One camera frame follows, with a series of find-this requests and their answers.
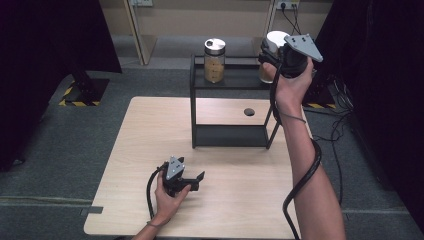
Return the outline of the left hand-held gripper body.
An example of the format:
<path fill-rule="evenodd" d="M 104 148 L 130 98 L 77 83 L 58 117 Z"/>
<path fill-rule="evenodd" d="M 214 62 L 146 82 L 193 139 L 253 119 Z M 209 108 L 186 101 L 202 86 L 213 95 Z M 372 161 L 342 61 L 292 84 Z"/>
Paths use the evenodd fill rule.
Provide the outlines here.
<path fill-rule="evenodd" d="M 181 192 L 186 186 L 191 183 L 198 182 L 197 179 L 184 179 L 182 177 L 185 169 L 184 158 L 170 157 L 170 160 L 165 163 L 164 176 L 162 177 L 163 186 L 166 193 L 174 197 L 177 193 Z"/>

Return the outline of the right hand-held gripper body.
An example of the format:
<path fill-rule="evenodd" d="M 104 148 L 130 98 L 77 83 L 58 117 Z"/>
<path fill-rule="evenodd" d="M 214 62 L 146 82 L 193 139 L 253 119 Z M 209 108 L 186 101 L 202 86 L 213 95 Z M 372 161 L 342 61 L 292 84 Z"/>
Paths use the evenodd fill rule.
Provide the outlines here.
<path fill-rule="evenodd" d="M 322 62 L 323 56 L 313 38 L 309 35 L 285 36 L 285 44 L 278 50 L 281 62 L 281 74 L 286 78 L 295 78 L 304 72 L 307 58 Z"/>

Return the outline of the glass jar white lid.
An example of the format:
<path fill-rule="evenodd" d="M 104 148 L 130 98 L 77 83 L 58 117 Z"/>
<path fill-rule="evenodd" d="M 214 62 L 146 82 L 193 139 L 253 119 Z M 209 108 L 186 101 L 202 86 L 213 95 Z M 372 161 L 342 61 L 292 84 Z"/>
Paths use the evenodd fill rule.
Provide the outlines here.
<path fill-rule="evenodd" d="M 271 31 L 266 35 L 265 39 L 267 39 L 267 42 L 270 46 L 269 50 L 274 55 L 277 55 L 278 48 L 282 47 L 286 43 L 286 41 L 284 40 L 286 36 L 288 36 L 288 33 L 283 31 Z M 265 74 L 265 71 L 262 66 L 259 67 L 259 79 L 262 82 L 268 83 L 268 84 L 270 84 L 273 81 L 271 77 Z"/>

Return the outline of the black metal shelf rack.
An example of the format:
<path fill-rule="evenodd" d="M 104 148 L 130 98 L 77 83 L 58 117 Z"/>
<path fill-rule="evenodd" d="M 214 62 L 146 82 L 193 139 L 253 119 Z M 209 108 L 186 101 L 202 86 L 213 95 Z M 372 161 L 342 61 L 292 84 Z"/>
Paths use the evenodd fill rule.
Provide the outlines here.
<path fill-rule="evenodd" d="M 269 90 L 259 80 L 259 65 L 256 63 L 230 63 L 225 65 L 224 79 L 210 83 L 205 79 L 205 60 L 192 55 L 190 63 L 190 107 L 192 147 L 265 147 L 269 149 L 279 129 L 275 124 L 268 134 L 272 109 L 269 109 L 262 124 L 223 124 L 197 122 L 197 90 Z"/>

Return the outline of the person's right hand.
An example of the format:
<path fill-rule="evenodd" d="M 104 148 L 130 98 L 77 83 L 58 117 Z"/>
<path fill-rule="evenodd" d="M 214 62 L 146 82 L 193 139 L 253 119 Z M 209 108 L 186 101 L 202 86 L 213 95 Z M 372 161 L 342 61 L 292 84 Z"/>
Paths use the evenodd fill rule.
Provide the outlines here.
<path fill-rule="evenodd" d="M 276 106 L 283 115 L 302 116 L 302 101 L 312 83 L 313 62 L 307 58 L 305 70 L 296 78 L 279 77 L 276 87 Z"/>

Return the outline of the person's left hand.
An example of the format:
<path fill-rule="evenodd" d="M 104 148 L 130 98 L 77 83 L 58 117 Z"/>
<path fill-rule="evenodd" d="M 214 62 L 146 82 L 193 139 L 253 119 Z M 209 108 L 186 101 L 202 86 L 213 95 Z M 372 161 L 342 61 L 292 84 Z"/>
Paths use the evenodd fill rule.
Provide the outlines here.
<path fill-rule="evenodd" d="M 157 177 L 157 187 L 155 190 L 157 212 L 151 221 L 154 223 L 164 223 L 164 225 L 166 225 L 177 213 L 183 200 L 190 192 L 190 186 L 186 186 L 175 197 L 171 197 L 165 191 L 162 182 L 162 175 L 163 172 L 160 171 L 159 176 Z"/>

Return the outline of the black stand base striped tape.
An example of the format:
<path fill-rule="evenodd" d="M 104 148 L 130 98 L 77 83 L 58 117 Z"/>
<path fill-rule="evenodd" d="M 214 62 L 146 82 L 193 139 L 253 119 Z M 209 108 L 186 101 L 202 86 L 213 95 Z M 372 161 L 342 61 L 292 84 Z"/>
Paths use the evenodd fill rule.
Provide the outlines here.
<path fill-rule="evenodd" d="M 320 76 L 315 76 L 304 96 L 302 105 L 312 108 L 335 109 L 336 104 L 328 86 L 329 82 L 327 80 Z"/>
<path fill-rule="evenodd" d="M 91 78 L 86 72 L 72 76 L 72 82 L 65 90 L 60 106 L 98 106 L 109 83 L 109 79 Z"/>

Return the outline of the glass jar silver lid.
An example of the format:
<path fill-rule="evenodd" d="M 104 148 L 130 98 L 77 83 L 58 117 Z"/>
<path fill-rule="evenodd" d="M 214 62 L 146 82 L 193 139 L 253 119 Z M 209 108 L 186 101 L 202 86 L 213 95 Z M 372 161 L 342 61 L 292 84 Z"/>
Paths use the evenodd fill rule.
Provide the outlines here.
<path fill-rule="evenodd" d="M 223 80 L 225 69 L 226 43 L 218 38 L 211 38 L 204 43 L 204 77 L 207 81 L 217 83 Z"/>

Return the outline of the grey floor tape strip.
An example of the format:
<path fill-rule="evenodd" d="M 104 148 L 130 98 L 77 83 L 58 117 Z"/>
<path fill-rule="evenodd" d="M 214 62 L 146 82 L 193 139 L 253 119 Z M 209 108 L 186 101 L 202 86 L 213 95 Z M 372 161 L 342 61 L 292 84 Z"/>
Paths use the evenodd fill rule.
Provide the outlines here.
<path fill-rule="evenodd" d="M 102 212 L 103 212 L 103 207 L 101 206 L 89 206 L 89 207 L 83 208 L 80 211 L 80 215 L 87 216 L 88 214 L 102 214 Z"/>

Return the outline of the black curtain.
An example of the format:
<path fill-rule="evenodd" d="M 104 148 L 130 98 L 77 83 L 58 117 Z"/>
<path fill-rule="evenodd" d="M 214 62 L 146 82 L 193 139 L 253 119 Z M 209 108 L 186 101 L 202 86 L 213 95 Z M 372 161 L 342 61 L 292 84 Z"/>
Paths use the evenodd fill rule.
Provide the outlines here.
<path fill-rule="evenodd" d="M 424 233 L 424 0 L 333 0 L 318 81 L 344 80 L 361 140 Z"/>
<path fill-rule="evenodd" d="M 85 71 L 121 71 L 99 0 L 0 0 L 0 172 L 60 82 Z"/>

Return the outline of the beige partition post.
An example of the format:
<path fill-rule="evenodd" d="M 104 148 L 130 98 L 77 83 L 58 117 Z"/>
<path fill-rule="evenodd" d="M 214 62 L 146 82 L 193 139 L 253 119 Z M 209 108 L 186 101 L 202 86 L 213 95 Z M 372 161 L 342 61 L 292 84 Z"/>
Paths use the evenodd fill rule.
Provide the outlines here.
<path fill-rule="evenodd" d="M 255 53 L 260 51 L 262 40 L 273 30 L 276 15 L 276 4 L 278 0 L 257 0 L 262 5 L 262 10 L 257 9 L 257 16 L 253 18 L 254 23 L 259 27 L 252 37 L 252 46 Z"/>
<path fill-rule="evenodd" d="M 131 33 L 134 39 L 139 62 L 141 65 L 148 65 L 151 59 L 151 53 L 155 45 L 155 38 L 144 35 L 141 27 L 141 8 L 130 4 L 130 0 L 123 0 L 128 16 Z"/>

